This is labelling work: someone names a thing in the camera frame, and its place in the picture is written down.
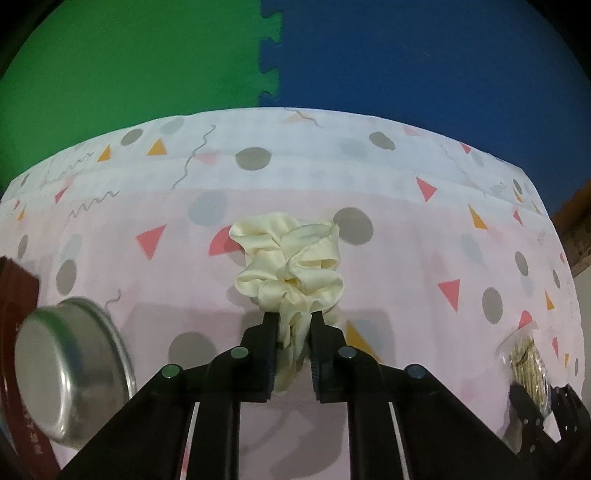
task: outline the stainless steel bowl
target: stainless steel bowl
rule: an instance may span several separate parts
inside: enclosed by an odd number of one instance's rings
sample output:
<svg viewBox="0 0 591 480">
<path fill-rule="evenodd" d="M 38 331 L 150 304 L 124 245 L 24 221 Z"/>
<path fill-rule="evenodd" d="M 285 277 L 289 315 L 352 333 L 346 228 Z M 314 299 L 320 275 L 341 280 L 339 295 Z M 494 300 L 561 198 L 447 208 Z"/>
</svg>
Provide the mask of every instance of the stainless steel bowl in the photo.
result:
<svg viewBox="0 0 591 480">
<path fill-rule="evenodd" d="M 32 312 L 15 345 L 23 403 L 37 426 L 81 448 L 135 394 L 131 362 L 109 317 L 81 297 Z"/>
</svg>

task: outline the cream satin scrunchie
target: cream satin scrunchie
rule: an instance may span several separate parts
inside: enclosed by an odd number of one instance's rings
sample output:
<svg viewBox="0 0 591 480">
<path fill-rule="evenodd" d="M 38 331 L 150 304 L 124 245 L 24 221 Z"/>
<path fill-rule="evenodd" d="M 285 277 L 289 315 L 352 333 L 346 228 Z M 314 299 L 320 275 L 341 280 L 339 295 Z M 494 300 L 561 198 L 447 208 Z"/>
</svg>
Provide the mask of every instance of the cream satin scrunchie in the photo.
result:
<svg viewBox="0 0 591 480">
<path fill-rule="evenodd" d="M 309 354 L 311 312 L 328 312 L 343 293 L 336 272 L 339 227 L 332 222 L 302 225 L 287 213 L 273 212 L 238 220 L 230 238 L 246 255 L 236 289 L 257 299 L 263 312 L 280 314 L 275 392 L 284 392 Z M 334 323 L 335 316 L 325 320 Z"/>
</svg>

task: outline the table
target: table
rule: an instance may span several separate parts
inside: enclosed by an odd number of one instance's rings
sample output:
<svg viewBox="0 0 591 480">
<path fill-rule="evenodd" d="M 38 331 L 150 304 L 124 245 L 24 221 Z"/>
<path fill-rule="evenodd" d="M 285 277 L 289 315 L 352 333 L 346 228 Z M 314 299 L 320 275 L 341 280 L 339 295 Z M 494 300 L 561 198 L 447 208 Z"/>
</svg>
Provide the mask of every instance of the table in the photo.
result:
<svg viewBox="0 0 591 480">
<path fill-rule="evenodd" d="M 573 279 L 534 185 L 410 125 L 255 108 L 111 132 L 12 181 L 0 245 L 39 276 L 40 305 L 86 296 L 109 312 L 139 388 L 166 363 L 209 362 L 261 321 L 233 286 L 245 263 L 228 227 L 275 210 L 338 222 L 349 341 L 388 365 L 425 365 L 500 436 L 509 379 L 496 349 L 520 322 L 536 322 L 551 382 L 580 393 Z M 308 373 L 242 412 L 241 477 L 348 475 L 346 407 L 317 404 Z M 74 454 L 55 451 L 62 465 Z"/>
</svg>

